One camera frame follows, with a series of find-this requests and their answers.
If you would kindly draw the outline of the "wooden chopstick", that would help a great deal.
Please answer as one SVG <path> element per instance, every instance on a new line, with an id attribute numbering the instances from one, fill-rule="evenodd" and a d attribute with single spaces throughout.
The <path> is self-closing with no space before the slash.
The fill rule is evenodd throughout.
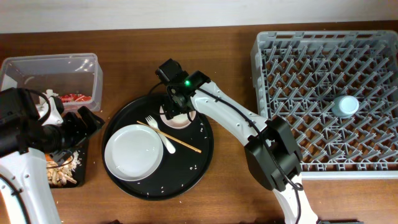
<path id="1" fill-rule="evenodd" d="M 141 124 L 141 125 L 147 126 L 148 128 L 153 129 L 155 132 L 157 132 L 157 133 L 159 133 L 159 134 L 162 134 L 163 136 L 165 136 L 165 137 L 167 137 L 167 138 L 169 138 L 169 139 L 171 139 L 171 140 L 173 140 L 173 141 L 175 141 L 175 142 L 177 142 L 177 143 L 179 143 L 179 144 L 181 144 L 181 145 L 183 145 L 183 146 L 185 146 L 185 147 L 187 147 L 187 148 L 190 148 L 190 149 L 194 150 L 195 152 L 198 152 L 198 153 L 201 153 L 201 152 L 202 152 L 202 151 L 199 150 L 198 148 L 193 147 L 193 146 L 191 146 L 191 145 L 189 145 L 189 144 L 187 144 L 187 143 L 185 143 L 185 142 L 183 142 L 183 141 L 181 141 L 181 140 L 179 140 L 179 139 L 177 139 L 177 138 L 175 138 L 175 137 L 173 137 L 173 136 L 171 136 L 171 135 L 169 135 L 169 134 L 167 134 L 167 133 L 164 133 L 164 132 L 162 132 L 161 130 L 155 129 L 155 128 L 149 126 L 148 124 L 144 124 L 144 123 L 141 122 L 141 121 L 136 121 L 136 122 L 137 122 L 138 124 Z"/>

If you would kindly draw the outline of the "white dinner plate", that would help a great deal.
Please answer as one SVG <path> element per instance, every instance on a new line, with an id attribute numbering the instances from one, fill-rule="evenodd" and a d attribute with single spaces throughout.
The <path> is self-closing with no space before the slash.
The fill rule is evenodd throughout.
<path id="1" fill-rule="evenodd" d="M 108 139 L 104 162 L 115 177 L 134 182 L 154 173 L 163 155 L 159 135 L 147 126 L 132 124 L 117 130 Z"/>

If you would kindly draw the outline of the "pink shallow bowl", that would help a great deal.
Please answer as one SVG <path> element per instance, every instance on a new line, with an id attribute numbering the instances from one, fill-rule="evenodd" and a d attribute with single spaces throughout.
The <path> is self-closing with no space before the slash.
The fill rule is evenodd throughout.
<path id="1" fill-rule="evenodd" d="M 189 114 L 179 114 L 174 116 L 172 119 L 167 119 L 164 115 L 163 107 L 161 106 L 159 109 L 160 118 L 164 124 L 166 124 L 170 128 L 174 129 L 184 129 L 189 126 L 192 121 L 195 119 L 196 111 L 191 111 Z"/>

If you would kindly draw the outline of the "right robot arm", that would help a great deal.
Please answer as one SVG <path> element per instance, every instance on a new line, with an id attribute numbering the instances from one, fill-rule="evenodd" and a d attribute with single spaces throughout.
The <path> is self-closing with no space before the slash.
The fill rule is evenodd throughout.
<path id="1" fill-rule="evenodd" d="M 318 223 L 302 185 L 303 155 L 284 119 L 253 113 L 204 73 L 190 75 L 171 58 L 155 74 L 169 96 L 171 107 L 164 111 L 168 118 L 196 111 L 215 120 L 243 145 L 251 175 L 274 193 L 285 223 Z"/>

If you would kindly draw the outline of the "round black serving tray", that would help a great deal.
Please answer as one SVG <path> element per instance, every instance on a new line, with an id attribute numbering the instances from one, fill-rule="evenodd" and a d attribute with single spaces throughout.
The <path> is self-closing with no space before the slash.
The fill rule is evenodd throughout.
<path id="1" fill-rule="evenodd" d="M 196 114 L 186 128 L 171 128 L 160 118 L 160 107 L 167 100 L 165 93 L 155 93 L 131 101 L 110 119 L 103 136 L 102 155 L 112 134 L 127 125 L 144 122 L 144 118 L 151 115 L 161 131 L 201 150 L 197 153 L 171 141 L 176 153 L 170 154 L 164 149 L 160 167 L 147 178 L 134 182 L 121 180 L 105 168 L 109 178 L 121 190 L 143 200 L 167 200 L 188 191 L 204 176 L 213 157 L 213 131 L 206 116 Z"/>

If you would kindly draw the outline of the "red snack wrapper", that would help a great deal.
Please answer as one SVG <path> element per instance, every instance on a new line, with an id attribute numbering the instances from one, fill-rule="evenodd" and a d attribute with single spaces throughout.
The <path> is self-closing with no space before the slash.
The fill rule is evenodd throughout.
<path id="1" fill-rule="evenodd" d="M 71 94 L 59 96 L 59 98 L 61 99 L 62 103 L 85 102 L 85 101 L 91 100 L 90 96 L 86 96 L 86 95 L 79 94 L 79 93 L 76 93 L 76 94 L 71 93 Z"/>

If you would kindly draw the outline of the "light blue cup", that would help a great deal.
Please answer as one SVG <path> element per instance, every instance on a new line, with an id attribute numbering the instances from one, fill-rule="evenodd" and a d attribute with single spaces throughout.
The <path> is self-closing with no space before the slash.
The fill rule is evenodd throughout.
<path id="1" fill-rule="evenodd" d="M 333 102 L 331 110 L 338 118 L 350 118 L 359 110 L 359 101 L 353 96 L 339 96 Z"/>

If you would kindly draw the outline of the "white plastic fork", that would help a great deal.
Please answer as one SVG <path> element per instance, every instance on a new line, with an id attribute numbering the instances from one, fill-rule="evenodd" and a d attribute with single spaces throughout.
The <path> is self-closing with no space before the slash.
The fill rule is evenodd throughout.
<path id="1" fill-rule="evenodd" d="M 152 116 L 147 116 L 146 121 L 151 128 L 159 130 L 158 123 Z M 163 134 L 158 133 L 158 135 L 168 152 L 174 154 L 176 152 L 174 145 Z"/>

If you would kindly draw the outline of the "grey dishwasher rack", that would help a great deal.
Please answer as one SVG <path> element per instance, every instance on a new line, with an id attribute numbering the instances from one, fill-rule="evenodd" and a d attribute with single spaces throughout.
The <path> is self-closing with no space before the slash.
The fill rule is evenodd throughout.
<path id="1" fill-rule="evenodd" d="M 289 123 L 305 180 L 397 178 L 396 32 L 260 32 L 251 66 L 257 110 Z M 359 101 L 350 118 L 331 110 L 343 95 Z"/>

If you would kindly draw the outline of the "black rectangular tray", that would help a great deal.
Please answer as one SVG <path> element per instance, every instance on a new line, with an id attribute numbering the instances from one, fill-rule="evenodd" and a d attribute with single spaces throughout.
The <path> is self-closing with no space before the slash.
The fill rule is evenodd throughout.
<path id="1" fill-rule="evenodd" d="M 87 155 L 88 155 L 88 146 L 89 142 L 85 141 L 81 144 L 78 148 L 74 148 L 72 152 L 77 151 L 79 153 L 79 159 L 81 159 L 81 166 L 77 168 L 77 177 L 79 184 L 76 186 L 68 186 L 68 187 L 61 187 L 61 188 L 74 188 L 79 187 L 84 184 L 85 182 L 85 169 L 86 169 L 86 162 L 87 162 Z"/>

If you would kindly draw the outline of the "clear plastic bin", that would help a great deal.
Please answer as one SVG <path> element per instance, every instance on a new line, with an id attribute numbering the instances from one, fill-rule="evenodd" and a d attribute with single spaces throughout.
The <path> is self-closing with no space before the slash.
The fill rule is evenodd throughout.
<path id="1" fill-rule="evenodd" d="M 1 65 L 1 90 L 26 88 L 59 97 L 81 96 L 64 103 L 65 111 L 86 106 L 99 111 L 103 92 L 103 71 L 94 53 L 9 57 Z"/>

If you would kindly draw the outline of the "white tissue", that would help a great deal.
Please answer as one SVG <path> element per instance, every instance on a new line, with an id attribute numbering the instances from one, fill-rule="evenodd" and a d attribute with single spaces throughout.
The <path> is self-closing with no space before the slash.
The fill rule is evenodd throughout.
<path id="1" fill-rule="evenodd" d="M 59 94 L 58 93 L 55 93 L 53 90 L 51 90 L 51 89 L 48 89 L 48 90 L 46 90 L 45 92 L 43 92 L 43 94 L 45 95 L 45 97 L 46 98 L 49 98 L 49 97 L 51 97 L 51 96 L 55 96 L 55 97 L 58 97 L 59 96 Z M 43 98 L 43 97 L 39 97 L 39 101 L 40 101 L 40 104 L 42 104 L 42 103 L 44 103 L 45 102 L 45 98 Z"/>

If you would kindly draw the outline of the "rice and food scraps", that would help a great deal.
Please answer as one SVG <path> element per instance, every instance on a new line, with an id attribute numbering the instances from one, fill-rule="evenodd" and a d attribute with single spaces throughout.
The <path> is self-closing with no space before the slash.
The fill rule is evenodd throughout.
<path id="1" fill-rule="evenodd" d="M 58 165 L 49 154 L 45 155 L 47 180 L 50 187 L 61 188 L 79 184 L 77 168 L 81 166 L 79 153 L 75 151 L 62 165 Z"/>

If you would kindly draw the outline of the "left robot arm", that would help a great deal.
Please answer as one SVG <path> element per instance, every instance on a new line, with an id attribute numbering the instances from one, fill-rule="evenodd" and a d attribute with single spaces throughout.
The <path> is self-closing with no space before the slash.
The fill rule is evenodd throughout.
<path id="1" fill-rule="evenodd" d="M 1 92 L 1 195 L 11 223 L 61 222 L 45 157 L 61 167 L 103 125 L 86 106 L 64 112 L 53 94 L 25 88 Z"/>

